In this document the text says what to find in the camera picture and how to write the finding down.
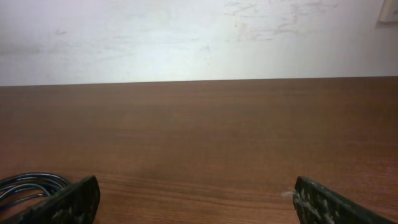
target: wood grain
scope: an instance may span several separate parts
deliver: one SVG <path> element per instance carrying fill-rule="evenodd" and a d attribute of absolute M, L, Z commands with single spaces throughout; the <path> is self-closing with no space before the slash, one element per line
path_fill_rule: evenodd
<path fill-rule="evenodd" d="M 398 220 L 398 78 L 0 88 L 0 177 L 94 174 L 105 223 L 299 223 L 306 175 Z"/>

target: cable bundle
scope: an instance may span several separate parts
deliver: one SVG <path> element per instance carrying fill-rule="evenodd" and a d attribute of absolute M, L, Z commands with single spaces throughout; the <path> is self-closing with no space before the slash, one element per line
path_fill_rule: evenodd
<path fill-rule="evenodd" d="M 69 186 L 64 178 L 48 173 L 27 173 L 0 180 L 0 210 L 15 206 L 27 200 L 54 195 L 59 190 Z M 14 201 L 3 203 L 11 195 L 16 195 L 28 190 L 41 190 L 40 194 L 33 194 Z"/>

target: white wall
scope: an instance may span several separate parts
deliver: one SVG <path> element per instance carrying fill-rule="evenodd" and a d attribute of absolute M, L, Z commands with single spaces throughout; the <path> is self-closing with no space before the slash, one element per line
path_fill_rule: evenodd
<path fill-rule="evenodd" d="M 382 0 L 1 0 L 0 85 L 398 75 Z"/>

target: scuffed black surface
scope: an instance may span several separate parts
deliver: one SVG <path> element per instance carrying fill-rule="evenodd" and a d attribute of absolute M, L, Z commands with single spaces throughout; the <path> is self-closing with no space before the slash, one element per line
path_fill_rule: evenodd
<path fill-rule="evenodd" d="M 392 224 L 306 177 L 298 177 L 293 204 L 301 224 Z"/>
<path fill-rule="evenodd" d="M 90 176 L 0 224 L 91 224 L 99 202 L 98 182 Z"/>

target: white wall socket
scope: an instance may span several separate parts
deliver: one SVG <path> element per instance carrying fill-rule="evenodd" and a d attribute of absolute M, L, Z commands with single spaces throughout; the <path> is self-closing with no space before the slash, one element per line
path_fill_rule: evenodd
<path fill-rule="evenodd" d="M 385 0 L 379 16 L 381 22 L 398 21 L 398 0 Z"/>

